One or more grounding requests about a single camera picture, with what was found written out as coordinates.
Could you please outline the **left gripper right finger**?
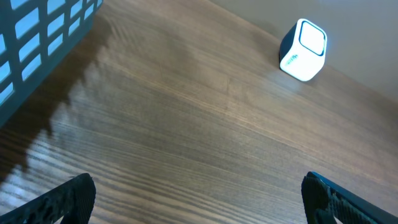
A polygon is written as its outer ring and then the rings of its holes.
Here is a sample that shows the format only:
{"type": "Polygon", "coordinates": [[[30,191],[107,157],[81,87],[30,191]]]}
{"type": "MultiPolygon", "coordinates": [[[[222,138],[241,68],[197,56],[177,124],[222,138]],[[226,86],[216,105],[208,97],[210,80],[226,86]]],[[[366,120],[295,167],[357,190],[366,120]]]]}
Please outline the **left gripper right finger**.
{"type": "Polygon", "coordinates": [[[369,203],[316,172],[308,172],[301,184],[307,222],[397,223],[397,217],[369,203]]]}

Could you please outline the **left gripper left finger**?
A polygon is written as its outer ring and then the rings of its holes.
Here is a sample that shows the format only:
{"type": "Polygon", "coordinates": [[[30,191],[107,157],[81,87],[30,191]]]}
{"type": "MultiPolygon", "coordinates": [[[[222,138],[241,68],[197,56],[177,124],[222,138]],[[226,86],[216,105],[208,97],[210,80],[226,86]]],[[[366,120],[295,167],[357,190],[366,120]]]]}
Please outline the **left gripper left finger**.
{"type": "Polygon", "coordinates": [[[83,173],[1,215],[1,224],[44,224],[55,223],[58,220],[61,224],[87,224],[95,198],[95,183],[91,175],[83,173]]]}

